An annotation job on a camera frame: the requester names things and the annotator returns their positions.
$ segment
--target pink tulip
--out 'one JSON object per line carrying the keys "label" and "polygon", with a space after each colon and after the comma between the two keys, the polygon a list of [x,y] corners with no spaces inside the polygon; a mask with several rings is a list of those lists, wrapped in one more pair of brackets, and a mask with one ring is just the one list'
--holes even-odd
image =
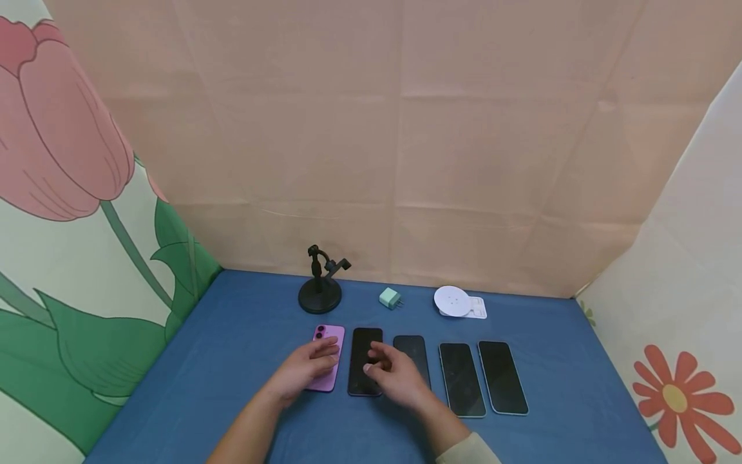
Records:
{"label": "pink tulip", "polygon": [[117,198],[134,153],[52,21],[0,17],[0,197],[51,220]]}
{"label": "pink tulip", "polygon": [[152,178],[152,176],[151,176],[151,175],[149,175],[149,172],[147,173],[147,180],[149,180],[149,186],[150,186],[150,187],[152,188],[152,191],[154,192],[154,194],[155,194],[155,195],[157,195],[157,197],[158,197],[158,198],[159,198],[160,200],[162,200],[162,201],[164,201],[165,203],[167,203],[167,202],[168,202],[168,199],[167,199],[167,198],[165,198],[165,194],[164,194],[164,193],[162,193],[162,190],[160,190],[160,188],[159,188],[159,187],[157,186],[157,184],[156,184],[156,183],[154,182],[154,179]]}

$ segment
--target flower stem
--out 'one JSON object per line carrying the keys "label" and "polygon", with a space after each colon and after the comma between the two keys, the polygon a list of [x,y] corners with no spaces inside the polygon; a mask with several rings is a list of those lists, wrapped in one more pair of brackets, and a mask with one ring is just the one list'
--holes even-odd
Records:
{"label": "flower stem", "polygon": [[126,228],[121,222],[119,213],[117,213],[116,209],[114,208],[114,204],[110,201],[103,200],[100,202],[100,207],[103,210],[103,214],[105,214],[105,218],[108,219],[108,223],[111,225],[111,229],[114,231],[114,234],[116,234],[116,238],[119,239],[119,242],[121,242],[121,246],[124,247],[124,251],[126,251],[126,254],[129,255],[131,262],[137,268],[144,280],[147,281],[155,294],[160,297],[162,302],[165,303],[168,308],[171,307],[173,304],[173,300],[170,298],[170,295],[168,295],[165,289],[162,288],[162,285],[160,285],[160,281],[157,280],[157,278],[152,273],[152,270],[144,261],[144,258],[142,258],[141,253],[139,253],[137,245],[134,244],[134,241],[131,240],[131,236],[128,232],[126,232]]}
{"label": "flower stem", "polygon": [[49,311],[26,295],[2,272],[0,272],[0,298],[23,316],[56,330]]}
{"label": "flower stem", "polygon": [[188,258],[191,261],[191,285],[193,286],[193,296],[196,301],[200,299],[198,295],[198,276],[196,274],[196,243],[191,231],[188,231]]}

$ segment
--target white wireless charging pad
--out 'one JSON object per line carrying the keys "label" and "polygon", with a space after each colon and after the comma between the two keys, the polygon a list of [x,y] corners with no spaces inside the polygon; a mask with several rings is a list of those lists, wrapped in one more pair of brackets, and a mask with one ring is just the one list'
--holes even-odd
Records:
{"label": "white wireless charging pad", "polygon": [[446,316],[460,318],[471,311],[471,300],[464,290],[453,285],[446,285],[436,290],[433,296],[438,311]]}

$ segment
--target flower print backdrop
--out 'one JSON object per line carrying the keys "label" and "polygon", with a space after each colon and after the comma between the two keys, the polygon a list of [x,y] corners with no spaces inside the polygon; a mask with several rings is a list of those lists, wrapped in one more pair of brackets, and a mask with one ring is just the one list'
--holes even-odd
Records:
{"label": "flower print backdrop", "polygon": [[581,295],[670,463],[742,464],[742,69],[634,245]]}
{"label": "flower print backdrop", "polygon": [[34,6],[0,10],[0,455],[78,463],[220,268]]}

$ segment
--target stand base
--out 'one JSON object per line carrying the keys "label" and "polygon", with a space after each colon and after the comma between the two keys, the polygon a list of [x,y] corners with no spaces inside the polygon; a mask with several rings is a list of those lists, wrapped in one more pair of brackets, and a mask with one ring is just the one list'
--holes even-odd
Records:
{"label": "stand base", "polygon": [[304,282],[299,290],[299,306],[309,314],[324,314],[334,310],[343,298],[343,291],[338,282],[331,278],[322,278],[322,292],[315,291],[315,279]]}

